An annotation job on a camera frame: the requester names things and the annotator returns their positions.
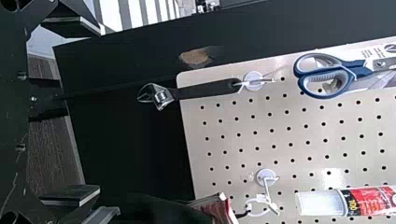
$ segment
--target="screw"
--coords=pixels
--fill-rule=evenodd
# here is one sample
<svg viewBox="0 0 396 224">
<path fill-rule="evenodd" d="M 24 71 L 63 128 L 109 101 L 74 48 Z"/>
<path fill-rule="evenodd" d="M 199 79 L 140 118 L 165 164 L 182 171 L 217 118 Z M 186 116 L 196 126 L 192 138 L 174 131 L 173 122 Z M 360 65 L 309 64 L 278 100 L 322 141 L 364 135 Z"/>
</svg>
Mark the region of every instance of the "screw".
<svg viewBox="0 0 396 224">
<path fill-rule="evenodd" d="M 15 150 L 18 152 L 24 152 L 26 150 L 26 145 L 25 144 L 19 144 L 15 147 Z"/>
<path fill-rule="evenodd" d="M 17 78 L 21 81 L 26 80 L 26 78 L 27 78 L 26 72 L 19 72 L 17 75 Z"/>
<path fill-rule="evenodd" d="M 377 67 L 385 67 L 387 65 L 387 63 L 385 63 L 384 61 L 378 61 L 375 64 Z"/>
</svg>

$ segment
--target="pegboard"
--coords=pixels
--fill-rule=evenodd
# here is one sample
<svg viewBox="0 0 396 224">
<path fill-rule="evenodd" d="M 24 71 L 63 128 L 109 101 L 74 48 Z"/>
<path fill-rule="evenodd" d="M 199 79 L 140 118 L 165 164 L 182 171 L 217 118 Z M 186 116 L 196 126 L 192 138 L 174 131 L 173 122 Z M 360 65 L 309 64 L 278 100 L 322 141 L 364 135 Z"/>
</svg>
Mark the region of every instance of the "pegboard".
<svg viewBox="0 0 396 224">
<path fill-rule="evenodd" d="M 392 41 L 396 37 L 336 48 Z M 396 185 L 396 89 L 313 99 L 300 91 L 292 73 L 301 55 L 228 64 L 177 77 L 177 85 L 185 87 L 278 69 L 279 82 L 259 91 L 181 101 L 196 197 L 222 191 L 232 199 L 233 210 L 244 213 L 245 201 L 264 192 L 249 175 L 270 168 L 280 176 L 270 192 L 281 216 L 246 217 L 241 224 L 394 222 L 394 217 L 299 216 L 297 191 Z M 263 204 L 253 207 L 256 213 L 265 209 Z"/>
</svg>

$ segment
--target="scissor blade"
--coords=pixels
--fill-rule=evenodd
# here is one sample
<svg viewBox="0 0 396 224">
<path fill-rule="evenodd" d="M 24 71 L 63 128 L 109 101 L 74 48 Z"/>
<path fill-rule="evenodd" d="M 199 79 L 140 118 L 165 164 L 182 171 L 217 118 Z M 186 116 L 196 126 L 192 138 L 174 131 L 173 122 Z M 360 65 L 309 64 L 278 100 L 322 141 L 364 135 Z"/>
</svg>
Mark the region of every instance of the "scissor blade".
<svg viewBox="0 0 396 224">
<path fill-rule="evenodd" d="M 384 72 L 396 69 L 396 57 L 373 60 L 374 72 Z"/>
</svg>

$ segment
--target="scissors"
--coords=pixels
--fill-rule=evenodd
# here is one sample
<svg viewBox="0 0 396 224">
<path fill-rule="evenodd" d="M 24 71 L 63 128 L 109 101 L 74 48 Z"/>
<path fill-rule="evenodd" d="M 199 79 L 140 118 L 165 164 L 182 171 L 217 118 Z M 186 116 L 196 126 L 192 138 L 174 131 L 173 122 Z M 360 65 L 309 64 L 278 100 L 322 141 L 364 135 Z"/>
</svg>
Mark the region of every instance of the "scissors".
<svg viewBox="0 0 396 224">
<path fill-rule="evenodd" d="M 313 70 L 303 70 L 301 63 L 309 59 L 325 62 L 326 66 Z M 332 99 L 348 91 L 353 82 L 372 76 L 374 73 L 396 69 L 396 57 L 377 60 L 356 60 L 347 62 L 332 55 L 323 53 L 309 53 L 300 57 L 294 64 L 294 75 L 299 78 L 298 86 L 307 95 L 316 99 Z M 311 82 L 326 82 L 336 80 L 337 90 L 318 93 L 308 89 Z"/>
</svg>

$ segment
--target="black cord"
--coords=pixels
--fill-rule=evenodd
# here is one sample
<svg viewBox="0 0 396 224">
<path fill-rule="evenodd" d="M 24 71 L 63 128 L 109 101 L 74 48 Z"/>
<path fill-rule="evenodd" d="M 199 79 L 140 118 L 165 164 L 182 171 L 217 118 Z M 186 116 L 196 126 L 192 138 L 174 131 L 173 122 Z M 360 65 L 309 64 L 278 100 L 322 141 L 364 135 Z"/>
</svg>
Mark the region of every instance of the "black cord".
<svg viewBox="0 0 396 224">
<path fill-rule="evenodd" d="M 235 214 L 235 217 L 240 219 L 242 217 L 246 217 L 249 213 L 251 213 L 251 210 L 247 210 L 244 214 Z"/>
</svg>

